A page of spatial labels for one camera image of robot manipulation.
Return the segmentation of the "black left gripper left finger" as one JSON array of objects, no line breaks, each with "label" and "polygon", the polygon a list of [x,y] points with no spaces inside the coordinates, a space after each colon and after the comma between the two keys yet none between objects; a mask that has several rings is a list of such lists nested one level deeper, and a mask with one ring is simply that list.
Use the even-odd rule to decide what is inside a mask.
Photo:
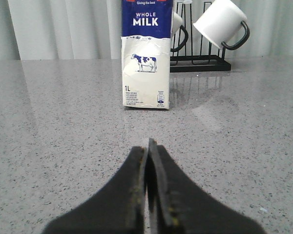
[{"label": "black left gripper left finger", "polygon": [[52,220],[45,234],[142,234],[146,149],[134,146],[117,173],[89,200]]}]

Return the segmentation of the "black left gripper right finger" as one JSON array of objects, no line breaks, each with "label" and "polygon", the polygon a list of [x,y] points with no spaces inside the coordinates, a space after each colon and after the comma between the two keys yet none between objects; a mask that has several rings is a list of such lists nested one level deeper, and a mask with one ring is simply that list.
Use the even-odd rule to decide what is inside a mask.
[{"label": "black left gripper right finger", "polygon": [[153,234],[263,234],[265,230],[196,185],[164,146],[148,143],[148,208]]}]

